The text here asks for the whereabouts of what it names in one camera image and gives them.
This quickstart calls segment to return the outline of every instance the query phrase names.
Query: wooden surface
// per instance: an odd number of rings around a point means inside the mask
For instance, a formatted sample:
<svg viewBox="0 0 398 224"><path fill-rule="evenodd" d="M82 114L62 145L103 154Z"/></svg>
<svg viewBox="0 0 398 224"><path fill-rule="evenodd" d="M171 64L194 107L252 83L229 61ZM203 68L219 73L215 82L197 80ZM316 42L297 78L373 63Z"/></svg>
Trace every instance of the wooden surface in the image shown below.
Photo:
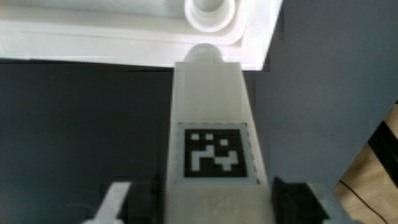
<svg viewBox="0 0 398 224"><path fill-rule="evenodd" d="M396 118L398 106L395 105L389 116L384 120L395 135L398 133ZM382 215L387 223L398 224L398 188L393 180L389 179L387 172L368 145L361 151L341 180L354 189L370 207ZM352 218L364 224L384 224L384 220L366 207L355 194L341 183L336 185L334 193Z"/></svg>

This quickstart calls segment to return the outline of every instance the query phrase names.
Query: white container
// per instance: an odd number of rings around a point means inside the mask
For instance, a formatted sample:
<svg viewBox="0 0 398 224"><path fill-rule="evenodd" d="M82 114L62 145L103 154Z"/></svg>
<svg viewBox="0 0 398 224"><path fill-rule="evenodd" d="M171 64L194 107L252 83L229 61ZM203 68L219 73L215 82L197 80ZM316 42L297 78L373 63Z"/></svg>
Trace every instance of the white container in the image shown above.
<svg viewBox="0 0 398 224"><path fill-rule="evenodd" d="M0 57L174 67L210 43L260 70L283 0L212 2L0 0Z"/></svg>

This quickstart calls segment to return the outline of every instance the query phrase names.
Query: dark gray surface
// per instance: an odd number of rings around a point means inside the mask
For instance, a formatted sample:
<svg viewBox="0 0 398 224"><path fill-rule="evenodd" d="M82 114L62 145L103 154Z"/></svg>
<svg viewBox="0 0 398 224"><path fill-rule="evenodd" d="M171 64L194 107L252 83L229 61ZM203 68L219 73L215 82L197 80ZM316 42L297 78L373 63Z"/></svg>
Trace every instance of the dark gray surface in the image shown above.
<svg viewBox="0 0 398 224"><path fill-rule="evenodd" d="M149 223L167 150L171 70L0 65L0 223L82 223L112 181L133 181Z"/></svg>
<svg viewBox="0 0 398 224"><path fill-rule="evenodd" d="M270 178L334 186L398 99L396 40L396 1L284 2L270 71L245 73ZM0 65L0 223L78 223L100 185L162 174L171 82L153 68Z"/></svg>
<svg viewBox="0 0 398 224"><path fill-rule="evenodd" d="M398 2L286 0L256 121L270 177L334 186L398 99Z"/></svg>

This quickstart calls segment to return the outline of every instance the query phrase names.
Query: white elongated object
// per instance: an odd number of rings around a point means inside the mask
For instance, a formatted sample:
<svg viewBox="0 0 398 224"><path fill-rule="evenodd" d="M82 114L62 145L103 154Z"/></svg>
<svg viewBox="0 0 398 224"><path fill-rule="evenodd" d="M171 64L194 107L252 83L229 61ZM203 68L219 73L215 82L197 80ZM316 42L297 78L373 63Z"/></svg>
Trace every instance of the white elongated object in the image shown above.
<svg viewBox="0 0 398 224"><path fill-rule="evenodd" d="M165 224L274 224L244 75L197 45L176 63Z"/></svg>
<svg viewBox="0 0 398 224"><path fill-rule="evenodd" d="M192 0L0 0L0 57L174 67L210 43L226 62L260 70L281 2L224 0L206 12Z"/></svg>

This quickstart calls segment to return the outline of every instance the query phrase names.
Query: rounded white edge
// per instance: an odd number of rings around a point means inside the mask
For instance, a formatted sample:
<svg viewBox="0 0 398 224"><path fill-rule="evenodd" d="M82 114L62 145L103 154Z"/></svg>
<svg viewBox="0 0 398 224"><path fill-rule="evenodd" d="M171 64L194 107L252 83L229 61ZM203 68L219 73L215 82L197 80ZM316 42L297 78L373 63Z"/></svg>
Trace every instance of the rounded white edge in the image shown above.
<svg viewBox="0 0 398 224"><path fill-rule="evenodd" d="M235 0L224 0L220 7L206 12L199 9L194 0L185 1L185 17L192 27L206 33L220 31L231 23L236 11Z"/></svg>

